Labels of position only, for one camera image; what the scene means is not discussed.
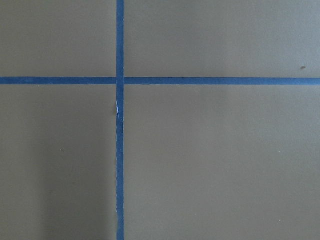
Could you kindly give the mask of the long blue tape strip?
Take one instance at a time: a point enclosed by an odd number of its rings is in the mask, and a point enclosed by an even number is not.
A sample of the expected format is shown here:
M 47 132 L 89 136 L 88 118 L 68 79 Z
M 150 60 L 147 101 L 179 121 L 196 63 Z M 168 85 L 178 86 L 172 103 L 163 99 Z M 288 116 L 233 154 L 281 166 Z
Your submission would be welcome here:
M 124 223 L 124 0 L 116 1 L 116 212 L 118 240 L 125 239 Z

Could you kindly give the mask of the crossing blue tape strip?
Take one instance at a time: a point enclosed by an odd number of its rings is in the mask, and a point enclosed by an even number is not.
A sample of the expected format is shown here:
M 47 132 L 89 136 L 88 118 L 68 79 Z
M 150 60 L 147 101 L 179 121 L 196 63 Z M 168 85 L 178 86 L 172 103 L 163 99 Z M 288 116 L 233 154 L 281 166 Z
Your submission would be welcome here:
M 1 77 L 2 85 L 268 85 L 318 86 L 319 78 L 276 77 Z

